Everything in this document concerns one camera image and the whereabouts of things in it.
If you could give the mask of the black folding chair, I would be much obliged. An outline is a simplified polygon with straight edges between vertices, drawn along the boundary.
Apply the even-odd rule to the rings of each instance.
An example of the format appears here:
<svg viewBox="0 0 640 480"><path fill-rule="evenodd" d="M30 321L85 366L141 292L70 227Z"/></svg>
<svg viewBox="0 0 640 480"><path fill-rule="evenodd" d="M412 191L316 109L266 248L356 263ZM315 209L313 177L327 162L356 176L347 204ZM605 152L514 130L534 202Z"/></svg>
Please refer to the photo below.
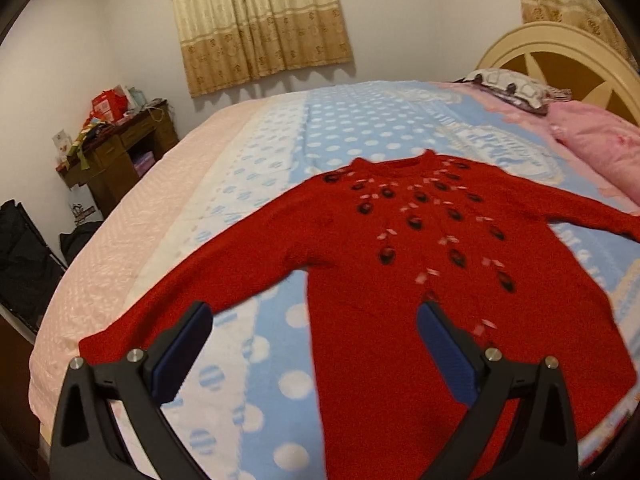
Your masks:
<svg viewBox="0 0 640 480"><path fill-rule="evenodd" d="M38 333L66 267L15 200L1 206L1 304Z"/></svg>

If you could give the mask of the white paper bag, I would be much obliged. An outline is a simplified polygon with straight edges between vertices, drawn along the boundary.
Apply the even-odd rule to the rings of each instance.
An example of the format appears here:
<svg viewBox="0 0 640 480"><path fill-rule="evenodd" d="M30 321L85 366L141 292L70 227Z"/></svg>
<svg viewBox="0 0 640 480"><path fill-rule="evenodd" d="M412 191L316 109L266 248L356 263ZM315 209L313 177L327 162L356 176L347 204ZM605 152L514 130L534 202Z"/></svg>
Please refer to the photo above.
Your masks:
<svg viewBox="0 0 640 480"><path fill-rule="evenodd" d="M88 185L74 185L70 188L68 206L70 206L75 226L104 220Z"/></svg>

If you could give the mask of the beige side curtain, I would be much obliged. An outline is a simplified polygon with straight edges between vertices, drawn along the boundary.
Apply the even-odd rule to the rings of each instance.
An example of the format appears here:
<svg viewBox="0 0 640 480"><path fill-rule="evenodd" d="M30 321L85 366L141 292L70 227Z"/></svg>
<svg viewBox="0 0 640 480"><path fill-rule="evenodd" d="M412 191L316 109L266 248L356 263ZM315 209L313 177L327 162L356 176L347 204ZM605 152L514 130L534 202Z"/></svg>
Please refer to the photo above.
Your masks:
<svg viewBox="0 0 640 480"><path fill-rule="evenodd" d="M599 0L520 0L523 23L553 22L580 28L596 36L631 67L639 69L636 57Z"/></svg>

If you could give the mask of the blue polka dot blanket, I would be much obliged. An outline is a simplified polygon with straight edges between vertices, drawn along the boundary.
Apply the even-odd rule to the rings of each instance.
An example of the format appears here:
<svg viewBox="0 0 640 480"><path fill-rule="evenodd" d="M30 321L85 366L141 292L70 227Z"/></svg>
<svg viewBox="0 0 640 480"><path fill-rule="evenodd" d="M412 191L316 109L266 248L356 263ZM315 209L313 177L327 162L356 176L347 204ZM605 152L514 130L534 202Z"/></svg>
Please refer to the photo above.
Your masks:
<svg viewBox="0 0 640 480"><path fill-rule="evenodd" d="M511 176L638 207L552 138L546 118L463 84L367 82L277 98L208 170L142 266L138 300L207 242L308 179L362 158L426 152L482 162ZM552 232L610 300L634 368L639 362L639 247L603 230L555 222ZM597 426L581 456L605 444L637 404L638 382ZM175 400L163 408L194 460L214 479L331 479L314 377L307 273L298 269L234 307L214 328Z"/></svg>

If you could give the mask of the grey patterned pillow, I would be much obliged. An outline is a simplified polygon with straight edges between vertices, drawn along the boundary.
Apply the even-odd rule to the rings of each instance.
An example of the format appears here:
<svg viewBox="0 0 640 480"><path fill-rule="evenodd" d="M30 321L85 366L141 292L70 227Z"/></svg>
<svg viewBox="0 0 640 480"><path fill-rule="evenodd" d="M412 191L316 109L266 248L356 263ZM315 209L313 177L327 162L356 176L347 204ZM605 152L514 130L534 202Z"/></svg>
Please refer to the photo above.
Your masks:
<svg viewBox="0 0 640 480"><path fill-rule="evenodd" d="M473 70L456 80L456 84L470 84L524 112L538 116L546 116L551 103L568 102L572 99L572 92L568 89L554 88L537 79L504 68Z"/></svg>

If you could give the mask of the black bag on floor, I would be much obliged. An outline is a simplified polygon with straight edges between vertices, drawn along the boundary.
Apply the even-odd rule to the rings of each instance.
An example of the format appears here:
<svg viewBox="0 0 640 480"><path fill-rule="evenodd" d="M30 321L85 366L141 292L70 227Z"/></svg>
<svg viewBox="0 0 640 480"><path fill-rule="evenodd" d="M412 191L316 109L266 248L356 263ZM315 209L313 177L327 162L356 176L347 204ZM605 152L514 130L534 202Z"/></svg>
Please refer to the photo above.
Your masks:
<svg viewBox="0 0 640 480"><path fill-rule="evenodd" d="M86 222L76 226L72 232L61 233L58 236L61 252L67 264L74 261L102 224L102 221Z"/></svg>

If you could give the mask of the white card on desk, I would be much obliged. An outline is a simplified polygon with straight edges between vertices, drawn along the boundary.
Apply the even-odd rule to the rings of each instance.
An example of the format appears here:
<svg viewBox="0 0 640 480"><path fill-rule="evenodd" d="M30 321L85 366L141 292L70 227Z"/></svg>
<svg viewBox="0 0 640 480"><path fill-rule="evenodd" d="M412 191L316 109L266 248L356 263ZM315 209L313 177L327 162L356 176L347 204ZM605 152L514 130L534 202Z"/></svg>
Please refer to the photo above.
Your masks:
<svg viewBox="0 0 640 480"><path fill-rule="evenodd" d="M60 130L59 132L55 133L55 135L52 136L52 141L54 143L54 146L56 147L56 150L58 151L58 154L63 157L66 157L68 155L73 145L72 138L65 130Z"/></svg>

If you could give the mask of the cream wooden headboard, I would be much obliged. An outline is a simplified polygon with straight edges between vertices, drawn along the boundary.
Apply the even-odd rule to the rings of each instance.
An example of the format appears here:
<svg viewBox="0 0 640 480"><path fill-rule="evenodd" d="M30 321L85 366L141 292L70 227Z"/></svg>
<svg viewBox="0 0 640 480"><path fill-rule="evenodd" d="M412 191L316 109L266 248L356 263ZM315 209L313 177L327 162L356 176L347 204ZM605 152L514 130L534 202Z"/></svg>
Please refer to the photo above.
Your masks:
<svg viewBox="0 0 640 480"><path fill-rule="evenodd" d="M479 68L506 68L639 123L639 75L613 48L583 30L535 22L508 32L480 59Z"/></svg>

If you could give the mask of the red gift box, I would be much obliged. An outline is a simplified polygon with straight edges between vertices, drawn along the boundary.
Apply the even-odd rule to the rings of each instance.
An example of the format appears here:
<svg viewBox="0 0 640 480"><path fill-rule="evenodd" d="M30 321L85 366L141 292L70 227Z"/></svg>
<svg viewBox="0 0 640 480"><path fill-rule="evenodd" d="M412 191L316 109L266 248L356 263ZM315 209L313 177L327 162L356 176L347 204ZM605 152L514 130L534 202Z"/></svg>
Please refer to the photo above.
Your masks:
<svg viewBox="0 0 640 480"><path fill-rule="evenodd" d="M126 96L114 89L105 90L92 100L92 111L96 118L114 124L122 118L128 110Z"/></svg>

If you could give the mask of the pink bed sheet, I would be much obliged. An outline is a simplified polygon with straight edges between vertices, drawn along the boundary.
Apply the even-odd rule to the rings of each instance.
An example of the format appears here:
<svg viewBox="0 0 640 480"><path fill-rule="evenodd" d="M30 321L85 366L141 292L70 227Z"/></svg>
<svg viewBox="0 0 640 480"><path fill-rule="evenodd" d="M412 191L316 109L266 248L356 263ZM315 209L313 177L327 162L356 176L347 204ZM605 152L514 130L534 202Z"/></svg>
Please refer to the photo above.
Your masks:
<svg viewBox="0 0 640 480"><path fill-rule="evenodd" d="M122 199L65 272L44 315L29 360L28 400L50 434L67 362L78 342L125 311L142 266L215 162L253 131L276 98L218 110L186 135Z"/></svg>

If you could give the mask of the pink quilt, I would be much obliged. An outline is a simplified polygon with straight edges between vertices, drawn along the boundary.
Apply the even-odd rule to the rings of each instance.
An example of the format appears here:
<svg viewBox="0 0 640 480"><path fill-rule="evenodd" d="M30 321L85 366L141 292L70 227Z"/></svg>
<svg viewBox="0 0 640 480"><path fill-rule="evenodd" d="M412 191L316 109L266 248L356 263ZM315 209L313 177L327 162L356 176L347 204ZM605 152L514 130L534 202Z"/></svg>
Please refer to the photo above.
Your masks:
<svg viewBox="0 0 640 480"><path fill-rule="evenodd" d="M552 136L600 176L639 203L639 128L578 101L548 106Z"/></svg>

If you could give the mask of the beige window curtain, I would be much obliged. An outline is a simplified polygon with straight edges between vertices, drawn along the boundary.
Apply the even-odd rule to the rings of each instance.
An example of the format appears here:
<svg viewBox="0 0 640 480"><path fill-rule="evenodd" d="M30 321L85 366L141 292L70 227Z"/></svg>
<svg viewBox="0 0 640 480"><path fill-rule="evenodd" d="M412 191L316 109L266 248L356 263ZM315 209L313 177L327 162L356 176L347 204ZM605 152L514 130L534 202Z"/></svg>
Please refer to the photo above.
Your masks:
<svg viewBox="0 0 640 480"><path fill-rule="evenodd" d="M171 0L194 98L352 62L340 0Z"/></svg>

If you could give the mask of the red knitted sweater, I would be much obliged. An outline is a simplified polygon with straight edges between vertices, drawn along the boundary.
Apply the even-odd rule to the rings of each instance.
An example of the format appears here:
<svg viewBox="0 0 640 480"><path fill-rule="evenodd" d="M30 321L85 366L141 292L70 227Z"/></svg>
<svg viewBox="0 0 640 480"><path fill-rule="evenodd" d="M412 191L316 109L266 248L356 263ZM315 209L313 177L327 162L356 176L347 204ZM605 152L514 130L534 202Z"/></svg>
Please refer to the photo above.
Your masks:
<svg viewBox="0 0 640 480"><path fill-rule="evenodd" d="M557 358L584 436L637 372L555 222L639 236L630 214L482 162L358 158L230 226L79 352L118 361L195 301L220 312L302 269L329 478L418 478L462 419L416 327L425 300L509 359Z"/></svg>

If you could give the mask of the brown wooden desk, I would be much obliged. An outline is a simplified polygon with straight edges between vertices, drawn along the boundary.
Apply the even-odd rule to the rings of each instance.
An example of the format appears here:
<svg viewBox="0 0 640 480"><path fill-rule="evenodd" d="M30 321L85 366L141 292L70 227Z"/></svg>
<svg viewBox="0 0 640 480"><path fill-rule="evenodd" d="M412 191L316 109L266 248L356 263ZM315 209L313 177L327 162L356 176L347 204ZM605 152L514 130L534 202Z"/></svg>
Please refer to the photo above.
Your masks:
<svg viewBox="0 0 640 480"><path fill-rule="evenodd" d="M68 188L85 185L101 214L108 216L178 142L169 103L156 99L121 125L91 133L56 172Z"/></svg>

